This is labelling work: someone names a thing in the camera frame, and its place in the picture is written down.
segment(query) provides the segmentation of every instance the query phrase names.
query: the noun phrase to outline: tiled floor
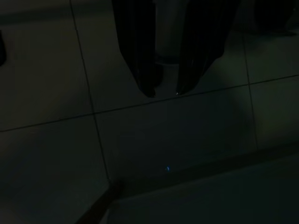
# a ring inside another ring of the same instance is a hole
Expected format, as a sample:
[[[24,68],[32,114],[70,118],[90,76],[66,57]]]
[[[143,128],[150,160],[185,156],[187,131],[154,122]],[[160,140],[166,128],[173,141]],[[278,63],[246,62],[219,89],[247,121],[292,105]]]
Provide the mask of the tiled floor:
[[[232,31],[195,90],[177,97],[178,68],[165,67],[149,99],[119,52],[110,0],[74,1],[75,19],[69,5],[53,8],[42,18],[0,14],[10,18],[1,21],[0,203],[39,209],[31,223],[74,223],[71,213],[107,187],[104,161],[112,180],[134,180],[299,139],[299,36]],[[85,201],[68,207],[76,195]]]

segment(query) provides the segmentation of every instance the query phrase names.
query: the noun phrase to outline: gray floor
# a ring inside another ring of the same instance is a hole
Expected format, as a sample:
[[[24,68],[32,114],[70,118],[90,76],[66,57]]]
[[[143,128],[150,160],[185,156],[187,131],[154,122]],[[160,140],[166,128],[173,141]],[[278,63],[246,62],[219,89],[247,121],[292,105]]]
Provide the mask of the gray floor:
[[[0,203],[30,223],[74,223],[108,186],[104,161],[131,181],[299,139],[299,36],[231,32],[196,89],[177,97],[178,68],[165,67],[150,99],[110,1],[73,1],[75,19],[68,0],[17,3],[0,10]]]

